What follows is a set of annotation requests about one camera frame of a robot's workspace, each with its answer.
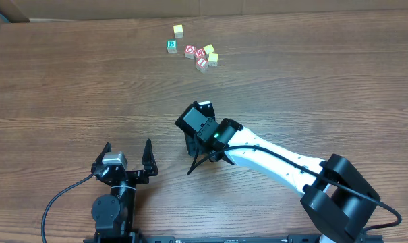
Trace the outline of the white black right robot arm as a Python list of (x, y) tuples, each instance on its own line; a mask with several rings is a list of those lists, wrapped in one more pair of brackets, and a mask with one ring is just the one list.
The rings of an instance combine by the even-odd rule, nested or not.
[(184, 132), (189, 153), (252, 169), (296, 192), (322, 242), (356, 242), (380, 200), (346, 158), (300, 155), (232, 119), (217, 122), (211, 102), (192, 103), (175, 125)]

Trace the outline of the red I wooden block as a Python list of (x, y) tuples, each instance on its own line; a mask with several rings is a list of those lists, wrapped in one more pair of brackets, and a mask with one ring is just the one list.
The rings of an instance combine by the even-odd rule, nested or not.
[(208, 69), (208, 61), (205, 58), (199, 58), (196, 61), (196, 69), (205, 72)]

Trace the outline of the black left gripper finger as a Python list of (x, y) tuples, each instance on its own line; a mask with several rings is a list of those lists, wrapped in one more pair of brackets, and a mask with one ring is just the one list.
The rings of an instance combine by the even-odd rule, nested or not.
[(93, 166), (100, 165), (102, 163), (104, 155), (109, 152), (111, 152), (111, 143), (107, 142), (99, 156), (95, 159)]
[(145, 171), (156, 171), (156, 161), (152, 151), (152, 142), (150, 139), (146, 141), (146, 146), (142, 155), (142, 165)]

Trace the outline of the red M wooden block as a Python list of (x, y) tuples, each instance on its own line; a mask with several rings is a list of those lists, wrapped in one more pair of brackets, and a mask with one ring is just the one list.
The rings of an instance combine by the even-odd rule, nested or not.
[(206, 59), (206, 52), (203, 48), (200, 49), (196, 49), (194, 51), (194, 58), (196, 61), (198, 61), (199, 59)]

